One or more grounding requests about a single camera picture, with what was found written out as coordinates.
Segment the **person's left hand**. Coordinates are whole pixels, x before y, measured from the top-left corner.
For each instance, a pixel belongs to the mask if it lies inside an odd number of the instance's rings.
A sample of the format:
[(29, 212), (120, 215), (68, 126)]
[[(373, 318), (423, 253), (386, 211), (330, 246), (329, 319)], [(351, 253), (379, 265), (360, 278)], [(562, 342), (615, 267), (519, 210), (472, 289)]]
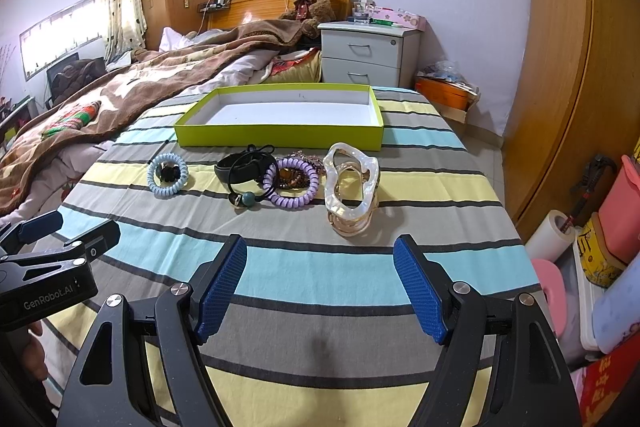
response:
[(45, 381), (48, 377), (46, 356), (39, 338), (43, 329), (40, 321), (28, 326), (28, 343), (22, 352), (22, 363), (26, 372), (36, 381)]

